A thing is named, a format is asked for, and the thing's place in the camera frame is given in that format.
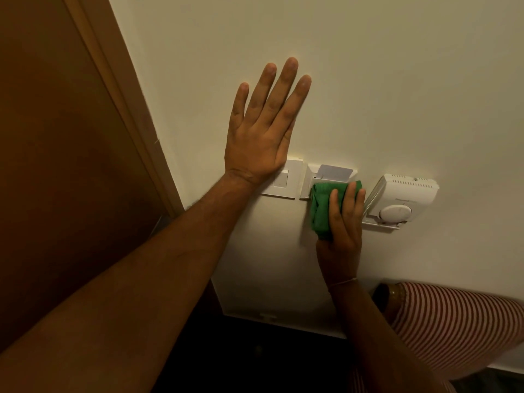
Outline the red white striped garment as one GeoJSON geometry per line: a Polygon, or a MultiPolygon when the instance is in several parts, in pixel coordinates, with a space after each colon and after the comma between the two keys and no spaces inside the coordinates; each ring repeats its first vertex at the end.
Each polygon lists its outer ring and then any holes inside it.
{"type": "Polygon", "coordinates": [[[467,377],[524,342],[524,304],[438,285],[382,283],[372,300],[396,335],[441,379],[467,377]]]}

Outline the person's left forearm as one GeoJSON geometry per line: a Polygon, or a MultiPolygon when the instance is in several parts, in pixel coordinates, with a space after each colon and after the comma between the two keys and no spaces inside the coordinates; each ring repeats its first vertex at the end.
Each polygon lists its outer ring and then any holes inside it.
{"type": "Polygon", "coordinates": [[[148,393],[269,175],[230,170],[0,354],[0,393],[148,393]]]}

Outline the green cleaning cloth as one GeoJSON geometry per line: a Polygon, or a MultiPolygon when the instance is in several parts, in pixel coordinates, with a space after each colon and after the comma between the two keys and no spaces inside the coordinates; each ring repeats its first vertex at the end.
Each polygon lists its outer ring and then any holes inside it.
{"type": "Polygon", "coordinates": [[[331,242],[333,235],[329,222],[330,195],[337,190],[337,201],[340,211],[343,211],[343,202],[348,183],[316,183],[311,188],[310,216],[311,229],[317,234],[318,240],[331,242]]]}

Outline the person's right hand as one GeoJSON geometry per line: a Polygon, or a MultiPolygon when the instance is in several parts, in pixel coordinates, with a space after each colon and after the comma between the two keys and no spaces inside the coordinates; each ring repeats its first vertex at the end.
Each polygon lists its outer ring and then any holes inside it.
{"type": "Polygon", "coordinates": [[[362,251],[361,227],[331,227],[331,242],[318,240],[317,258],[326,287],[357,277],[362,251]]]}

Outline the brown wooden door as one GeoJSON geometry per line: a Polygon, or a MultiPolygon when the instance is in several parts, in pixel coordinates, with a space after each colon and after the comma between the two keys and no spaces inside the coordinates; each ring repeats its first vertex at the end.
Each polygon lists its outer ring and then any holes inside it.
{"type": "Polygon", "coordinates": [[[0,352],[164,215],[63,0],[0,0],[0,352]]]}

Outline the grey key card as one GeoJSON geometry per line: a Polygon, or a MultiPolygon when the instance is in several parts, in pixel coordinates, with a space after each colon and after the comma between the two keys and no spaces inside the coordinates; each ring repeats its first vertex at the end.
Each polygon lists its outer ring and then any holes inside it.
{"type": "Polygon", "coordinates": [[[348,182],[354,170],[334,165],[320,165],[315,177],[320,180],[328,180],[334,182],[348,182]]]}

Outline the white wall thermostat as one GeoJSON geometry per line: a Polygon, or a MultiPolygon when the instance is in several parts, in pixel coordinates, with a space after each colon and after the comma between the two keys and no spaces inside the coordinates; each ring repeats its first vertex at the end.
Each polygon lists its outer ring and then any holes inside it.
{"type": "Polygon", "coordinates": [[[440,187],[433,179],[384,174],[364,203],[362,225],[396,231],[429,207],[440,187]]]}

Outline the white wall light switch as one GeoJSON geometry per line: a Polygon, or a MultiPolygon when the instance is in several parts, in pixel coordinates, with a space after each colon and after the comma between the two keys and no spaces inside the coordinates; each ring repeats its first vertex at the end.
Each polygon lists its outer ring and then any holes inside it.
{"type": "Polygon", "coordinates": [[[260,195],[295,200],[302,170],[303,159],[288,158],[284,166],[262,185],[260,195]]]}

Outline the light wooden door frame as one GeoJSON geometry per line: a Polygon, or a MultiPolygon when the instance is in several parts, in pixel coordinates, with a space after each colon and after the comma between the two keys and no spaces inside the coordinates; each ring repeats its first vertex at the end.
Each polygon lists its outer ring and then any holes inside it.
{"type": "Polygon", "coordinates": [[[109,0],[63,0],[171,218],[184,211],[109,0]]]}

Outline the person's left hand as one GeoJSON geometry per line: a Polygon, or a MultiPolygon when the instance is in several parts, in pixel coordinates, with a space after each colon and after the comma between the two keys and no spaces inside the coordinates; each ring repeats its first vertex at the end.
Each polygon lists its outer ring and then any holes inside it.
{"type": "Polygon", "coordinates": [[[289,121],[297,119],[310,91],[312,79],[309,75],[304,75],[295,86],[292,84],[291,91],[273,123],[265,127],[260,121],[260,114],[278,78],[277,66],[268,63],[252,94],[248,93],[242,124],[238,129],[231,129],[229,120],[224,156],[225,181],[239,181],[257,188],[284,166],[282,134],[289,121]]]}

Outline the white key card holder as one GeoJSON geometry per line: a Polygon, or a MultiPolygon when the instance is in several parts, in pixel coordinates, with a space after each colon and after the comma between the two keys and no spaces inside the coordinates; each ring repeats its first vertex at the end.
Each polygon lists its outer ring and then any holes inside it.
{"type": "Polygon", "coordinates": [[[299,196],[299,199],[300,200],[304,200],[304,201],[307,201],[310,199],[310,193],[311,193],[311,189],[313,187],[313,185],[315,184],[319,184],[319,183],[350,183],[350,182],[353,182],[356,180],[356,177],[358,175],[358,170],[357,169],[353,169],[354,170],[354,174],[352,175],[352,177],[350,178],[350,180],[348,182],[334,182],[334,181],[328,181],[328,180],[320,180],[320,179],[317,179],[315,177],[318,169],[319,169],[320,165],[314,165],[314,164],[308,164],[307,167],[306,167],[306,170],[305,170],[305,178],[304,178],[304,181],[303,181],[303,184],[302,184],[302,188],[301,188],[301,192],[300,192],[300,196],[299,196]]]}

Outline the person's right forearm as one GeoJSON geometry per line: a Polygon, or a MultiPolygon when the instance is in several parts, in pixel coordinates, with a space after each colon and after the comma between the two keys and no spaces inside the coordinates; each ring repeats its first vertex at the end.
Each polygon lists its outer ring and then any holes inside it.
{"type": "Polygon", "coordinates": [[[448,393],[396,335],[358,281],[330,295],[368,393],[448,393]]]}

